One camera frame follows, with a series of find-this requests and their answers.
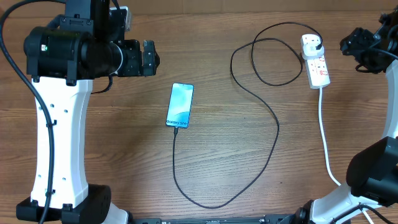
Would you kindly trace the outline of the Galaxy S24+ smartphone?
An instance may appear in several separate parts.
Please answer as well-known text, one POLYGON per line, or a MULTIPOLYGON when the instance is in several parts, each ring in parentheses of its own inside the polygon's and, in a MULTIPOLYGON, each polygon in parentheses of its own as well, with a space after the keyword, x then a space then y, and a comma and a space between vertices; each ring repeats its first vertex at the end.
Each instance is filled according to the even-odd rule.
POLYGON ((194 86, 174 83, 170 94, 165 124, 175 128, 188 128, 192 108, 194 86))

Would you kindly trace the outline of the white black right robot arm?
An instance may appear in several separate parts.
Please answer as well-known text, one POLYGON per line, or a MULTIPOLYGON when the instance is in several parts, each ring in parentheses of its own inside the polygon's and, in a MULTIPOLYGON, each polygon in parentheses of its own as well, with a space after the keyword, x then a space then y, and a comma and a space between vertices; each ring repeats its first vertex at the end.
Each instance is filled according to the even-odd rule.
POLYGON ((387 78, 388 106, 381 140, 355 155, 346 172, 346 181, 334 191, 308 201, 282 223, 350 223, 351 218, 379 207, 397 203, 397 11, 382 14, 375 33, 355 28, 340 42, 343 55, 357 61, 356 71, 387 78))

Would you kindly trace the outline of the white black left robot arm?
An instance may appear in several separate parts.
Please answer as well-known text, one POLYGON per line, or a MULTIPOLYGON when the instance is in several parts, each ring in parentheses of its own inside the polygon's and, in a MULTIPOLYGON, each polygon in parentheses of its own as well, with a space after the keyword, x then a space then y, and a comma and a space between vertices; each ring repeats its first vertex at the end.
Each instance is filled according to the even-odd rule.
POLYGON ((27 74, 38 93, 37 167, 16 216, 30 222, 132 223, 107 185, 85 174, 86 111, 93 82, 148 77, 160 58, 153 41, 125 39, 131 13, 116 1, 67 1, 65 12, 26 37, 27 74))

